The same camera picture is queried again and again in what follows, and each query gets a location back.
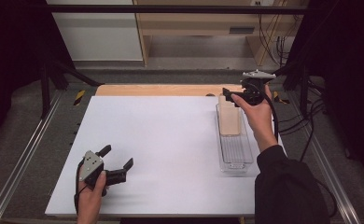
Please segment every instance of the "metal bar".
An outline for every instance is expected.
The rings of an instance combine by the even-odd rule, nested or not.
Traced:
[[[293,104],[296,111],[299,113],[300,110],[297,106],[297,102],[299,100],[296,93],[288,92],[288,96],[290,102]],[[309,124],[304,127],[304,133],[307,138],[310,135],[310,132],[311,132],[311,125]],[[329,189],[333,192],[336,198],[339,211],[344,219],[344,222],[346,224],[360,224],[361,222],[357,216],[357,213],[353,205],[351,204],[350,200],[348,199],[348,196],[344,191],[342,183],[337,177],[336,172],[333,170],[333,167],[329,163],[328,158],[325,155],[321,145],[319,144],[315,134],[313,134],[311,146],[315,155],[316,162],[319,163],[319,167],[321,168],[322,175],[327,181]]]
[[[25,147],[25,150],[22,152],[19,158],[19,161],[17,162],[12,173],[10,174],[6,184],[2,188],[0,192],[0,219],[5,212],[5,209],[7,208],[7,205],[11,197],[13,196],[14,191],[19,185],[21,178],[24,175],[24,172],[27,169],[31,158],[34,155],[40,140],[43,137],[45,130],[48,128],[52,116],[62,96],[63,96],[63,91],[56,91],[56,94],[54,95],[52,100],[52,107],[48,112],[48,115],[44,119],[41,119],[39,121],[33,135],[31,136],[31,139],[29,140],[27,146]]]
[[[279,14],[305,15],[320,8],[308,7],[234,7],[234,6],[164,6],[164,5],[29,5],[33,12],[46,10],[62,13],[199,13],[199,14]]]

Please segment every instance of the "white table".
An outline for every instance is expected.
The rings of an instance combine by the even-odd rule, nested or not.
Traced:
[[[222,173],[215,128],[216,97],[93,96],[46,210],[75,216],[77,164],[106,145],[105,169],[129,159],[127,182],[114,185],[101,214],[114,217],[244,217],[254,214],[259,168]],[[246,125],[253,157],[259,154]]]

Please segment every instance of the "wall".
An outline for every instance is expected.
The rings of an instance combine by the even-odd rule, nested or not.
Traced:
[[[47,0],[48,4],[132,5],[131,0]],[[53,13],[75,61],[142,61],[134,14]]]

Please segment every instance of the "floor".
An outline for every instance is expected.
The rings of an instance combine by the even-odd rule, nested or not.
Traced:
[[[260,69],[275,70],[278,65],[268,59],[268,65],[257,67],[246,41],[243,38],[221,38],[208,36],[194,37],[157,37],[154,39],[149,65],[116,66],[104,69],[95,66],[80,67],[80,71],[97,81],[105,83],[234,83],[241,79],[243,71]],[[59,105],[51,114],[50,123],[45,123],[43,135],[33,133],[42,122],[40,83],[34,82],[15,91],[12,97],[12,107],[0,130],[0,217],[7,223],[68,223],[72,218],[47,217],[44,214],[51,191],[57,183],[58,175],[63,168],[64,160],[75,140],[90,96],[96,88],[90,87],[67,75],[70,86],[66,91],[56,91],[52,88],[53,99],[59,99]],[[313,82],[323,85],[319,77],[312,77]],[[282,88],[283,78],[279,77],[271,83],[272,91],[277,91],[283,102],[275,103],[280,120],[288,120],[280,124],[285,129],[294,124],[298,112],[291,102],[296,92],[285,92]],[[85,95],[79,105],[74,105],[77,93],[85,90]],[[309,100],[319,99],[318,92],[310,91]],[[332,218],[332,223],[364,223],[364,169],[359,161],[349,160],[343,151],[343,142],[334,121],[326,113],[326,107],[315,115],[315,136],[329,160],[338,181],[352,204],[358,222],[345,221],[343,206]],[[283,132],[282,141],[288,156],[297,159],[307,141],[304,127],[296,132]],[[31,153],[27,146],[34,146]],[[310,146],[305,162],[315,176],[326,182],[324,171],[318,165],[314,145]],[[27,159],[25,165],[19,160],[21,155]],[[332,202],[324,191],[329,210]]]

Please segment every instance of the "hand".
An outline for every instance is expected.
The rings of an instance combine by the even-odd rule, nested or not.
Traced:
[[[97,223],[101,208],[102,192],[106,183],[106,173],[102,171],[97,178],[94,189],[90,189],[84,181],[79,181],[79,210],[77,224]]]
[[[272,99],[268,85],[265,85],[265,91],[267,96]],[[277,145],[277,140],[273,134],[272,109],[269,103],[263,100],[259,105],[250,105],[243,98],[235,94],[232,94],[231,98],[244,110],[248,118],[249,126],[254,131],[260,152],[268,147]]]

